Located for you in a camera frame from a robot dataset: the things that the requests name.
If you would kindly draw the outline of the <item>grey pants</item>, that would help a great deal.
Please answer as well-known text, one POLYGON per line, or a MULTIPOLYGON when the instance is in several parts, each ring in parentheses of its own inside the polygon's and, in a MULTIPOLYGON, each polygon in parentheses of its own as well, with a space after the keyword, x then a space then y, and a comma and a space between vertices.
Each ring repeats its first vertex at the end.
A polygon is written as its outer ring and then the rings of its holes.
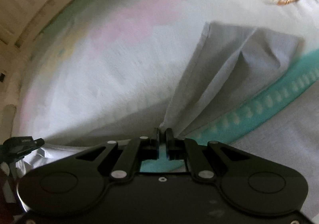
POLYGON ((217 22, 196 27, 194 37, 65 36, 40 44, 23 81, 14 131, 45 144, 17 164, 19 177, 154 129, 188 135, 275 83, 303 44, 297 34, 217 22))

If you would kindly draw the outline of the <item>pastel striped bed blanket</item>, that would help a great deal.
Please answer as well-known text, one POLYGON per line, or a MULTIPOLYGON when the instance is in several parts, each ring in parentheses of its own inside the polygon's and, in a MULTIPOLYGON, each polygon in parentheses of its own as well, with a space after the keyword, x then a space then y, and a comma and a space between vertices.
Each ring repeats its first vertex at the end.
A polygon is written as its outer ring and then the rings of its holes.
POLYGON ((13 135, 31 169, 107 140, 231 143, 300 171, 318 214, 318 0, 76 0, 23 75, 13 135))

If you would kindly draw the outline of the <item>beige wooden headboard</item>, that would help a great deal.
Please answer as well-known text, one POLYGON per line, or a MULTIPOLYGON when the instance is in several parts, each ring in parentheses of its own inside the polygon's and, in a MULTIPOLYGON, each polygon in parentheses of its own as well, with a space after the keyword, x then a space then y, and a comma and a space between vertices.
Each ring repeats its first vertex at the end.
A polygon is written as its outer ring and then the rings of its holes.
POLYGON ((1 0, 1 116, 12 122, 19 96, 18 69, 28 46, 74 0, 1 0))

